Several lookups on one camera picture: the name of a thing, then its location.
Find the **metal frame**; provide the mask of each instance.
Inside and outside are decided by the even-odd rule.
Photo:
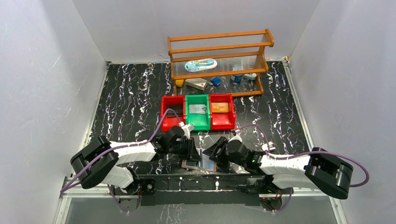
[[[308,147],[312,148],[314,145],[313,140],[312,140],[311,134],[308,130],[308,126],[307,126],[307,123],[306,123],[306,120],[304,117],[304,113],[303,113],[300,101],[297,96],[296,88],[294,86],[290,68],[289,68],[287,61],[285,59],[266,59],[266,61],[282,61],[285,72],[286,72],[286,77],[289,81],[290,89],[291,89],[294,101],[296,103],[296,108],[297,108],[298,114],[300,116],[301,123],[303,125],[304,134],[307,138]],[[104,85],[106,77],[107,77],[107,70],[106,70],[105,76],[103,78],[102,86],[99,91],[97,103],[94,107],[93,115],[90,120],[90,124],[88,125],[89,128],[87,129],[86,134],[85,134],[86,139],[84,140],[84,146],[87,145],[87,143],[88,143],[87,140],[88,140],[89,134],[91,132],[93,121],[95,119],[96,110],[99,106],[99,99],[100,99],[100,95],[103,90],[103,85]],[[64,184],[66,184],[70,180],[71,180],[71,178],[66,178]],[[259,197],[269,197],[269,196],[275,196],[275,195],[270,195],[270,194],[259,195]],[[296,188],[294,188],[293,196],[326,196],[326,194],[324,194],[323,192],[321,192],[319,190],[312,191],[310,189],[296,189]],[[54,224],[64,224],[66,222],[66,218],[67,218],[69,208],[70,208],[70,203],[73,198],[111,198],[111,197],[112,196],[109,194],[107,185],[105,185],[105,184],[100,184],[100,185],[96,186],[95,188],[91,188],[91,189],[82,189],[80,186],[76,186],[76,187],[74,187],[60,195],[59,206],[58,206],[57,215],[56,215]],[[137,199],[137,196],[117,196],[117,197],[120,197],[122,199]],[[334,216],[337,220],[337,223],[338,224],[347,224],[347,219],[346,219],[344,211],[342,209],[340,200],[332,198],[332,197],[329,197],[329,199],[330,199],[330,203],[332,205],[332,209],[334,212]]]

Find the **plastic storage bin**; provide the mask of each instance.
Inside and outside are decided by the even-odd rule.
[[[228,103],[228,113],[213,113],[212,103]],[[211,112],[211,130],[228,130],[235,128],[235,110],[231,94],[209,94]]]
[[[182,105],[183,106],[183,115],[180,116],[180,120],[184,123],[185,122],[185,97],[184,96],[167,96],[167,97],[162,97],[161,101],[161,117],[163,113],[165,113],[165,110],[168,108],[169,105]],[[179,121],[177,120],[176,117],[166,117],[163,120],[163,123],[161,125],[161,129],[163,132],[168,131],[171,127],[173,126],[179,126]]]
[[[187,95],[185,96],[186,101],[186,122],[187,124],[193,124],[195,131],[210,130],[210,107],[209,107],[209,96],[208,95]],[[190,114],[189,105],[191,104],[206,104],[206,114]]]

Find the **white box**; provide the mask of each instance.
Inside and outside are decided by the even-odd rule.
[[[206,85],[208,85],[208,82],[203,78],[189,78],[186,79],[185,82],[186,85],[197,88],[199,90],[205,90]]]

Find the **marble pattern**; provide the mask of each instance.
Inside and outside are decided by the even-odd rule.
[[[282,62],[268,62],[269,72],[261,74],[262,96],[234,98],[236,126],[258,124],[275,145],[276,154],[297,154],[308,151],[306,137],[291,94]],[[233,85],[222,78],[222,88],[207,87],[205,93],[232,91]],[[253,84],[244,81],[246,88]],[[202,91],[190,91],[202,94]],[[111,141],[142,141],[148,139],[160,119],[161,97],[173,94],[173,82],[168,63],[111,64],[99,100],[90,137],[106,136]],[[208,148],[220,136],[231,138],[230,131],[199,131],[192,134],[197,148]],[[242,131],[244,144],[261,150],[263,135],[248,127]],[[176,155],[150,163],[127,164],[137,174],[201,174],[207,172],[181,168]],[[219,173],[245,173],[243,168],[230,165],[218,168]]]

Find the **yellow object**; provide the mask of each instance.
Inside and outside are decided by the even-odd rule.
[[[213,113],[228,113],[228,103],[212,103]]]
[[[184,79],[176,80],[176,86],[177,86],[177,87],[182,87],[183,84],[184,84]]]

